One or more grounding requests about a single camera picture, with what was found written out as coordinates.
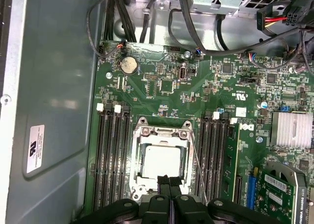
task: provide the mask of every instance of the motherboard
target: motherboard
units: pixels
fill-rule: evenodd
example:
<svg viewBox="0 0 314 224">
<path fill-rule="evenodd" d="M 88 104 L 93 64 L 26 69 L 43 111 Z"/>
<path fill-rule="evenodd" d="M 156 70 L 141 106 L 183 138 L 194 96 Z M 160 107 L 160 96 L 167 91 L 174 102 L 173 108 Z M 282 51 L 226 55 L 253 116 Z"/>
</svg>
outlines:
<svg viewBox="0 0 314 224">
<path fill-rule="evenodd" d="M 225 198 L 283 223 L 309 222 L 314 78 L 300 66 L 262 70 L 241 55 L 137 43 L 99 59 L 86 214 L 157 194 L 167 175 L 204 203 Z"/>
</svg>

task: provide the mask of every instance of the yellow wire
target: yellow wire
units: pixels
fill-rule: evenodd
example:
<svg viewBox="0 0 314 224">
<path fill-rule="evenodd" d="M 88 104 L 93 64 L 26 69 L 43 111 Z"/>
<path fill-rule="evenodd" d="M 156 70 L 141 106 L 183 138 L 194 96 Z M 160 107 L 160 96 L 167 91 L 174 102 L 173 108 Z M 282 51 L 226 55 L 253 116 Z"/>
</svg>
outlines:
<svg viewBox="0 0 314 224">
<path fill-rule="evenodd" d="M 271 25 L 275 24 L 276 22 L 271 22 L 265 25 L 265 28 L 270 27 Z"/>
</svg>

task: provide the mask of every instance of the blue pcie slot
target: blue pcie slot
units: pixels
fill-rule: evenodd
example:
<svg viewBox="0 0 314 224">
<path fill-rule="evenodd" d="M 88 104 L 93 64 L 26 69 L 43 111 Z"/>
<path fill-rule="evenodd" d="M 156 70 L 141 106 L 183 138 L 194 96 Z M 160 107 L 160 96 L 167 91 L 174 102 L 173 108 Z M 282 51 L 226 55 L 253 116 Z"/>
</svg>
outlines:
<svg viewBox="0 0 314 224">
<path fill-rule="evenodd" d="M 247 202 L 246 206 L 249 209 L 254 209 L 254 200 L 255 200 L 255 190 L 256 190 L 256 177 L 249 176 L 249 184 L 247 191 Z"/>
</svg>

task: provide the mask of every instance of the aluminum heatsink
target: aluminum heatsink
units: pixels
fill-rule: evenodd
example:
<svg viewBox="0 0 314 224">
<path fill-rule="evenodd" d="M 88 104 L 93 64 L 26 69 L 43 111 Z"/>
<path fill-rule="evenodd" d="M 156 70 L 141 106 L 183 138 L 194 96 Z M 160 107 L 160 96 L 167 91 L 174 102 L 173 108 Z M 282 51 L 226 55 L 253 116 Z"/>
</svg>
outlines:
<svg viewBox="0 0 314 224">
<path fill-rule="evenodd" d="M 312 122 L 312 113 L 274 112 L 270 143 L 288 148 L 310 148 Z"/>
</svg>

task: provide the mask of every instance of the red wire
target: red wire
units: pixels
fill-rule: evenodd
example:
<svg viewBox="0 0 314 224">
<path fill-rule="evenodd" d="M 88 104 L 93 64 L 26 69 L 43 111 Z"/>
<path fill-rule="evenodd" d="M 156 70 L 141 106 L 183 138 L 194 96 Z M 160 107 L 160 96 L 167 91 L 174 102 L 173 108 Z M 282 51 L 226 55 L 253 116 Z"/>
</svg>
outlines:
<svg viewBox="0 0 314 224">
<path fill-rule="evenodd" d="M 266 18 L 265 22 L 278 22 L 286 20 L 286 17 L 277 17 L 277 18 Z"/>
</svg>

